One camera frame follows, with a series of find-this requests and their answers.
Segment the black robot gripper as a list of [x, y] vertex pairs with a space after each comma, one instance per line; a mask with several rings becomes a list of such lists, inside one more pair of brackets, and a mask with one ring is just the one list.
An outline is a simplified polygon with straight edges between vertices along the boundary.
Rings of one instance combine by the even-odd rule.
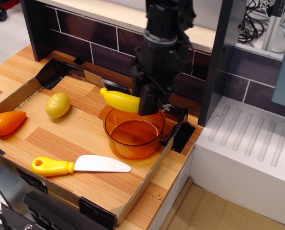
[[134, 48], [132, 95], [140, 96], [139, 115], [171, 110], [173, 80], [181, 73], [183, 66], [193, 59], [187, 56], [191, 48], [192, 44], [186, 35], [177, 36], [177, 40], [171, 44], [145, 40], [143, 46]]

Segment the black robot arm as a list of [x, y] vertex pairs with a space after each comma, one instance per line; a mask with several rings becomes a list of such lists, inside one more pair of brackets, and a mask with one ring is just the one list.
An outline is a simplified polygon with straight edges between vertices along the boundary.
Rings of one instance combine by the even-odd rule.
[[148, 0], [143, 46], [135, 47], [132, 95], [140, 98], [140, 115], [170, 109], [174, 78], [194, 58], [185, 31], [196, 17], [191, 0]]

